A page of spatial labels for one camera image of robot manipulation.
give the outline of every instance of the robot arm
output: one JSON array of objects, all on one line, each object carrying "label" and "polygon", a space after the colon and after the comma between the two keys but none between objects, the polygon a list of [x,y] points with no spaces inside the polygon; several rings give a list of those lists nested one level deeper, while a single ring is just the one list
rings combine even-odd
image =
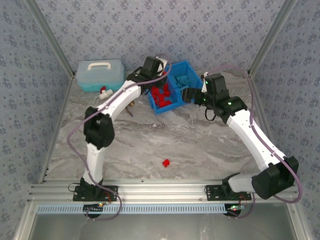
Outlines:
[{"label": "robot arm", "polygon": [[[107,106],[105,110],[96,116],[96,118],[89,120],[84,125],[84,134],[86,135],[85,140],[88,142],[87,163],[91,171],[91,175],[97,183],[100,183],[103,179],[102,167],[107,146],[111,144],[115,137],[113,122],[119,113],[124,110],[129,103],[131,103],[131,101],[141,95],[141,87],[138,85],[134,85],[128,90],[123,91],[126,87],[133,84],[135,84],[134,81],[126,80],[122,87],[107,101],[99,105],[97,108],[89,107],[86,111],[85,117],[88,117],[94,112]],[[84,172],[83,179],[90,185],[94,184],[89,178],[87,170]]]},{"label": "robot arm", "polygon": [[260,142],[250,125],[250,111],[241,98],[229,96],[225,78],[221,74],[213,74],[202,79],[202,89],[186,88],[183,90],[182,99],[186,103],[190,103],[193,99],[194,104],[203,105],[207,110],[213,110],[214,114],[241,138],[261,171],[259,174],[233,174],[225,178],[222,181],[225,197],[231,199],[229,196],[234,196],[233,193],[256,192],[261,198],[268,199],[291,187],[294,184],[294,177],[274,157],[274,154],[281,156],[295,173],[298,171],[298,161],[293,156],[287,158],[253,121],[258,135],[273,149],[273,152],[270,153]]},{"label": "robot arm", "polygon": [[[113,96],[98,107],[89,107],[86,110],[85,118],[88,118],[95,112],[105,108],[102,112],[89,119],[84,124],[83,129],[85,141],[87,142],[87,164],[95,182],[101,184],[103,180],[103,162],[106,149],[115,138],[113,122],[119,113],[145,90],[149,90],[153,86],[162,88],[165,85],[166,77],[150,84],[139,85],[139,83],[161,76],[167,62],[163,58],[148,56],[143,66],[129,74],[122,87]],[[80,186],[79,189],[83,191],[77,192],[77,195],[83,195],[83,201],[97,199],[101,194],[101,189],[95,186],[87,170],[85,170],[80,180]]]}]

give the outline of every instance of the metal bracket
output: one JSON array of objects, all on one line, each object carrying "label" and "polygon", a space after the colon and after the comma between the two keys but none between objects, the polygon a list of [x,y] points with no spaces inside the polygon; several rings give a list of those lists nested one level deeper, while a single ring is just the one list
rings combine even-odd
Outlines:
[{"label": "metal bracket", "polygon": [[[118,193],[118,186],[103,186],[103,187]],[[116,202],[117,196],[109,193],[108,191],[101,190],[99,195],[94,198],[93,195],[90,194],[83,186],[79,185],[74,188],[73,201],[74,202],[90,202],[90,201]]]},{"label": "metal bracket", "polygon": [[229,196],[226,196],[222,185],[205,186],[205,194],[208,201],[249,201],[252,199],[251,194],[247,192],[231,192]]}]

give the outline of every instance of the red plastic part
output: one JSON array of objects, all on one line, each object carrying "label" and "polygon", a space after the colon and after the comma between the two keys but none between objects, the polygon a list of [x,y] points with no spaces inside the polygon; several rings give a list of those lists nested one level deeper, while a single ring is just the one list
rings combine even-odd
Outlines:
[{"label": "red plastic part", "polygon": [[169,85],[168,85],[168,83],[166,83],[166,84],[164,85],[163,90],[164,90],[164,91],[169,91]]},{"label": "red plastic part", "polygon": [[164,102],[164,101],[165,101],[165,95],[159,94],[159,102]]},{"label": "red plastic part", "polygon": [[158,98],[155,93],[151,93],[151,96],[152,96],[152,98],[153,98],[154,100],[156,100],[156,99]]},{"label": "red plastic part", "polygon": [[106,86],[103,86],[102,88],[100,88],[100,93],[102,94],[102,91],[105,91],[106,89]]},{"label": "red plastic part", "polygon": [[159,101],[159,108],[163,108],[166,106],[166,103],[164,101]]},{"label": "red plastic part", "polygon": [[169,159],[164,160],[163,163],[162,163],[162,165],[163,165],[165,168],[168,167],[168,166],[170,165]]},{"label": "red plastic part", "polygon": [[172,102],[171,101],[165,101],[165,103],[164,103],[166,106],[168,106],[168,105],[170,105],[170,104],[172,104]]},{"label": "red plastic part", "polygon": [[159,95],[159,88],[157,88],[157,87],[155,87],[155,86],[153,86],[152,88],[151,88],[151,94],[154,94],[154,95]]},{"label": "red plastic part", "polygon": [[169,92],[169,91],[167,91],[167,90],[165,90],[165,91],[164,91],[164,96],[166,96],[166,97],[170,97],[170,92]]}]

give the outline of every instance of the wall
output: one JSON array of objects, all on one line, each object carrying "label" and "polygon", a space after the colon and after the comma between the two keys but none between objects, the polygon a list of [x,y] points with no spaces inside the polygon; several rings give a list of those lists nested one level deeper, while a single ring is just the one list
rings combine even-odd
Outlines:
[{"label": "wall", "polygon": [[302,205],[320,239],[320,3],[298,1],[255,81],[273,137],[299,160]]},{"label": "wall", "polygon": [[248,69],[283,0],[37,0],[72,68],[169,53],[197,70]]},{"label": "wall", "polygon": [[24,2],[0,9],[0,240],[11,240],[69,80]]}]

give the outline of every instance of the blue bin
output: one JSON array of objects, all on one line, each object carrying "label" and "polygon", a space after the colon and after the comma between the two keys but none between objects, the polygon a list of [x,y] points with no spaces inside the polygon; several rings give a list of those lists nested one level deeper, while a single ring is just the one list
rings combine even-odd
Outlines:
[{"label": "blue bin", "polygon": [[156,103],[151,95],[148,93],[150,106],[154,109],[155,114],[162,114],[164,112],[175,109],[179,106],[186,104],[182,100],[182,91],[185,88],[202,88],[202,80],[193,70],[188,61],[181,61],[172,64],[171,71],[168,74],[167,83],[169,86],[170,97],[166,97],[165,101],[170,100],[172,104],[164,107],[156,106]]},{"label": "blue bin", "polygon": [[[168,106],[164,106],[164,107],[159,107],[156,105],[155,100],[152,97],[151,93],[150,92],[148,93],[150,106],[154,109],[154,113],[156,115],[162,114],[164,112],[170,111],[172,109],[175,109],[175,108],[181,106],[181,103],[179,101],[181,99],[181,95],[179,96],[177,94],[176,86],[169,80],[169,78],[167,79],[166,83],[168,84],[168,87],[169,87],[170,96],[168,96],[168,97],[165,96],[164,100],[165,101],[169,100],[170,102],[172,102],[172,104],[170,104]],[[164,93],[162,89],[159,89],[159,92],[161,94]]]},{"label": "blue bin", "polygon": [[201,89],[203,85],[201,78],[196,74],[195,70],[191,67],[188,61],[181,61],[173,64],[168,78],[175,84],[177,94],[180,96],[179,102],[181,105],[185,104],[181,97],[184,89]]}]

